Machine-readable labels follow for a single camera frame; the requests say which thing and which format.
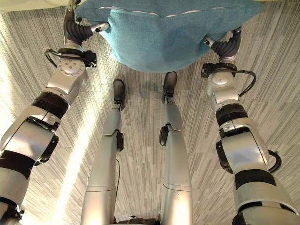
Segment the black cable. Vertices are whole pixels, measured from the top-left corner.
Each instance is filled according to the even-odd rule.
[[[277,151],[273,152],[271,150],[268,150],[268,152],[269,152],[269,155],[275,157],[275,159],[276,159],[275,164],[269,169],[269,172],[273,173],[273,172],[275,172],[275,171],[277,171],[277,170],[280,169],[282,160],[281,160],[280,156],[278,155]]]
[[[117,199],[117,194],[118,194],[118,188],[119,188],[119,181],[120,181],[120,162],[116,159],[118,162],[118,167],[119,167],[119,177],[118,177],[118,184],[117,184],[117,190],[116,190],[116,199]]]
[[[255,82],[256,82],[256,74],[253,71],[250,70],[232,70],[232,69],[217,69],[214,71],[215,72],[232,72],[232,73],[236,73],[236,74],[249,74],[253,77],[252,82],[239,94],[240,97],[242,97],[243,95],[245,95],[248,91],[250,91]]]
[[[49,52],[46,51],[46,52],[44,53],[44,55],[46,56],[46,58],[48,59],[48,61],[51,62],[51,64],[54,65],[54,66],[57,68],[56,63],[55,63],[55,62],[53,61],[53,59],[50,57]]]
[[[60,57],[60,58],[63,58],[63,59],[82,60],[82,61],[84,61],[84,62],[93,63],[93,62],[91,62],[91,61],[90,61],[89,59],[87,59],[87,58],[61,55],[60,53],[54,51],[53,49],[47,49],[47,50],[45,51],[44,54],[45,54],[46,58],[51,62],[51,64],[54,65],[56,68],[57,68],[57,65],[56,65],[56,63],[53,61],[53,59],[50,57],[49,53],[51,53],[52,55],[58,56],[58,57]]]

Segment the robotic arm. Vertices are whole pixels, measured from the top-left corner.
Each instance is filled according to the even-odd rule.
[[[241,29],[233,31],[229,42],[204,43],[220,57],[217,64],[204,64],[202,77],[208,79],[207,93],[219,125],[221,140],[216,149],[224,170],[234,174],[234,201],[237,215],[233,225],[296,225],[300,217],[287,191],[268,171],[269,153],[240,96],[251,89],[255,74],[237,71],[234,57],[240,46]],[[236,73],[249,73],[254,80],[238,94],[233,87]]]
[[[1,139],[0,224],[15,224],[22,218],[19,208],[25,197],[33,166],[49,160],[58,136],[55,131],[86,79],[86,67],[96,67],[96,54],[84,52],[82,41],[106,30],[108,23],[81,26],[75,22],[71,0],[64,19],[65,43],[58,52],[48,50],[49,61],[57,67],[41,94],[28,106]],[[49,56],[58,56],[56,65]]]

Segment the black joint band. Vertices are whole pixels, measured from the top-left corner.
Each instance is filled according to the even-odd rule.
[[[44,109],[60,119],[69,108],[64,99],[51,92],[42,92],[31,105]]]
[[[3,151],[0,156],[0,168],[17,171],[28,180],[35,161],[14,151]]]
[[[243,170],[235,175],[236,189],[238,189],[243,184],[251,182],[263,182],[276,186],[276,182],[272,174],[265,170]]]
[[[240,104],[228,104],[216,111],[216,118],[219,126],[227,121],[245,117],[248,117],[248,114]]]
[[[254,206],[262,206],[262,205],[263,205],[262,202],[249,202],[249,203],[246,203],[246,204],[242,205],[239,208],[239,213],[242,212],[245,209],[248,209],[248,208],[251,208],[251,207],[254,207]]]
[[[292,213],[295,213],[290,207],[287,207],[286,205],[283,205],[283,204],[281,204],[281,203],[280,203],[280,207],[281,207],[282,209],[284,209],[284,210],[288,210],[288,211],[290,211],[290,212],[292,212]]]
[[[18,209],[17,204],[16,204],[14,201],[12,201],[12,200],[10,200],[10,199],[8,199],[8,198],[0,197],[0,202],[9,205],[9,206],[10,206],[11,208],[13,208],[14,210],[17,210],[17,209]]]

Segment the blue pillow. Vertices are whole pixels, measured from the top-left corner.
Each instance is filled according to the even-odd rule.
[[[206,35],[219,40],[262,9],[251,0],[87,0],[76,14],[91,24],[109,22],[101,34],[119,62],[169,72],[205,54]]]

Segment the floor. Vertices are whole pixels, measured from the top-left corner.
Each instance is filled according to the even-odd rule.
[[[64,8],[0,15],[0,135],[46,85],[54,67],[43,53],[63,45]],[[283,165],[275,176],[300,211],[300,2],[269,2],[243,26],[236,58],[239,69],[253,70],[257,83],[242,98],[269,149]],[[62,120],[60,142],[48,163],[36,167],[25,197],[23,225],[79,224],[86,179],[93,163],[105,117],[112,107],[112,82],[127,85],[122,111],[125,148],[118,153],[120,187],[117,220],[159,213],[164,148],[158,143],[164,106],[160,101],[164,74],[140,73],[110,57],[100,35],[83,45],[98,56],[98,68]],[[229,225],[235,215],[233,176],[223,171],[215,151],[218,126],[207,98],[203,63],[217,62],[210,52],[178,71],[175,100],[184,124],[193,185],[194,223]],[[238,90],[250,78],[236,78]]]

